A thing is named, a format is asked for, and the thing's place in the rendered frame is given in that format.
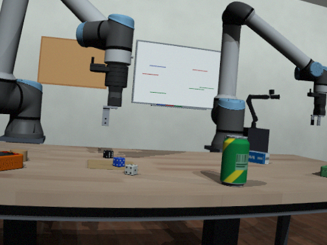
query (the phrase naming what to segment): wooden floor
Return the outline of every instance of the wooden floor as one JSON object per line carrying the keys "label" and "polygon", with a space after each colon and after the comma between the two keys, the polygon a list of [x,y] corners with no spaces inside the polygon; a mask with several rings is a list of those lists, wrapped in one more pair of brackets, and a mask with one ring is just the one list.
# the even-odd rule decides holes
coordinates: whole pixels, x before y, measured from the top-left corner
{"label": "wooden floor", "polygon": [[[277,217],[243,218],[238,245],[274,244]],[[38,222],[38,245],[201,245],[202,220]],[[3,245],[0,220],[0,245]],[[287,245],[327,245],[327,213],[291,217]]]}

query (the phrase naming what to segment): blue line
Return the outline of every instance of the blue line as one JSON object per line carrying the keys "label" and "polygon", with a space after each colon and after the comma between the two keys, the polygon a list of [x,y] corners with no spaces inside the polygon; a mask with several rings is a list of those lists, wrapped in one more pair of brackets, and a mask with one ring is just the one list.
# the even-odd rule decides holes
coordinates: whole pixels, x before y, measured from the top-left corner
{"label": "blue line", "polygon": [[150,65],[150,67],[164,67],[164,66]]}

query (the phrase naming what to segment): soda can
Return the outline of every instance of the soda can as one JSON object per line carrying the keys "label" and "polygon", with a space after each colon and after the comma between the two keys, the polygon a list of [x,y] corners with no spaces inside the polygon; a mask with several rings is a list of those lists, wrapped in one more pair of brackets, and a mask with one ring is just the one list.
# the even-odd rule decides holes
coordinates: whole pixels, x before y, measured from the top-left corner
{"label": "soda can", "polygon": [[242,187],[247,182],[248,153],[250,143],[247,137],[227,135],[223,143],[221,160],[221,183]]}

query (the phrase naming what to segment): white wall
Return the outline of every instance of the white wall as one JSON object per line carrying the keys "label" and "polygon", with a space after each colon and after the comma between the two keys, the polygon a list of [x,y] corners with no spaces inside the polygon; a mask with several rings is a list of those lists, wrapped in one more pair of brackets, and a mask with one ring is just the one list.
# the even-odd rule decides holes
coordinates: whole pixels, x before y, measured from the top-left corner
{"label": "white wall", "polygon": [[[90,0],[104,15],[124,14],[135,20],[136,40],[221,50],[226,6],[241,1],[313,60],[327,65],[327,8],[298,0]],[[37,80],[41,36],[75,39],[80,21],[60,0],[30,0],[16,59],[16,78]],[[253,100],[258,128],[270,129],[269,152],[327,161],[327,118],[310,126],[312,82],[294,78],[295,66],[248,27],[242,27],[237,97],[268,94],[280,100]],[[215,135],[211,111],[179,110],[131,104],[132,74],[123,91],[123,106],[101,126],[104,89],[43,85],[42,126],[45,144],[185,150],[207,152]],[[9,116],[0,115],[0,132]],[[246,107],[245,126],[252,121]]]}

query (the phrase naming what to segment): whiteboard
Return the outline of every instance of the whiteboard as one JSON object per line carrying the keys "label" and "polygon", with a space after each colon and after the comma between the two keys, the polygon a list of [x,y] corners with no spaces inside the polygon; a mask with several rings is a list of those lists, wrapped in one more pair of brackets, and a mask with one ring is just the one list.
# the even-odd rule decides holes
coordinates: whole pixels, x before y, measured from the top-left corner
{"label": "whiteboard", "polygon": [[132,103],[213,108],[220,51],[136,41]]}

